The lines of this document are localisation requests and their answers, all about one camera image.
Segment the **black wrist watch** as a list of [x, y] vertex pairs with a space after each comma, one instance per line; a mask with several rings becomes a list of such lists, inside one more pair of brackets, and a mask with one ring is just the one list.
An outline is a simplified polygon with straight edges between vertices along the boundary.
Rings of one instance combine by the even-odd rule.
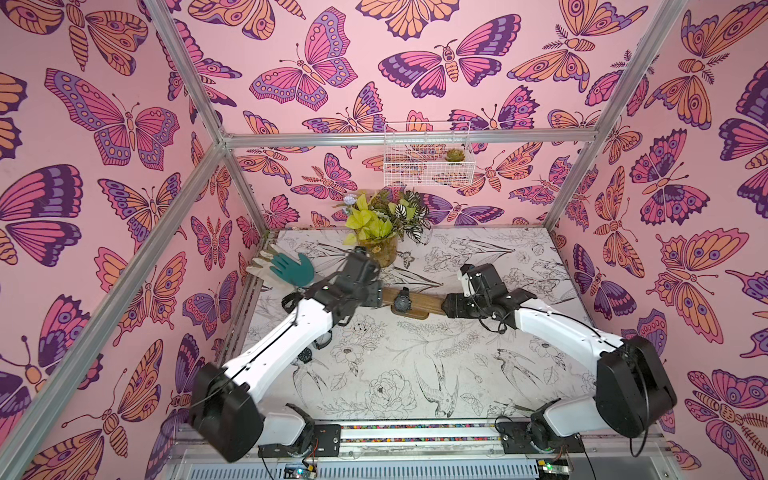
[[313, 346], [316, 350], [322, 350], [328, 347], [333, 339], [333, 332], [331, 330], [320, 335], [313, 341]]
[[398, 314], [407, 314], [412, 310], [410, 290], [407, 287], [403, 287], [395, 296], [391, 310]]
[[313, 361], [313, 351], [307, 347], [304, 348], [297, 356], [297, 361], [302, 364], [306, 365]]

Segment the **wooden watch stand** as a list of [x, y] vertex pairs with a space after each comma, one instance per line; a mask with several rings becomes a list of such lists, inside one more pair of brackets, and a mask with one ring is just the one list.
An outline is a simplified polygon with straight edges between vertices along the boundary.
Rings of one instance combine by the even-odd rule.
[[400, 290], [395, 288], [384, 288], [381, 293], [382, 306], [388, 307], [394, 315], [414, 320], [426, 320], [430, 315], [445, 316], [445, 312], [442, 308], [443, 299], [441, 297], [422, 293], [412, 293], [411, 291], [410, 298], [412, 301], [412, 310], [407, 314], [393, 312], [391, 310], [391, 305]]

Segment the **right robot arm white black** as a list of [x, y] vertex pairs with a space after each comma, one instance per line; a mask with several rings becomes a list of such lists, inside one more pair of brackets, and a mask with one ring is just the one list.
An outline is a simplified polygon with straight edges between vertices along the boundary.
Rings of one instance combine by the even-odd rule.
[[464, 264], [462, 291], [442, 302], [450, 318], [495, 320], [555, 347], [595, 380], [587, 394], [551, 401], [535, 410], [527, 427], [532, 446], [547, 452], [565, 438], [610, 429], [628, 439], [643, 436], [678, 403], [656, 348], [598, 330], [546, 304], [532, 292], [506, 287], [491, 264]]

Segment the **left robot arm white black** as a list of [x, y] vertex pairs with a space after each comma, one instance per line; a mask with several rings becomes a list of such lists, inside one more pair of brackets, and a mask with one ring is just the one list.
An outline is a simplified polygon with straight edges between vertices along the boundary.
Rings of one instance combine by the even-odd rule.
[[255, 447], [280, 445], [299, 456], [311, 449], [314, 420], [294, 404], [262, 400], [300, 353], [357, 308], [372, 304], [379, 272], [365, 248], [354, 248], [343, 268], [310, 286], [259, 343], [222, 366], [207, 363], [197, 372], [188, 423], [224, 460], [237, 462]]

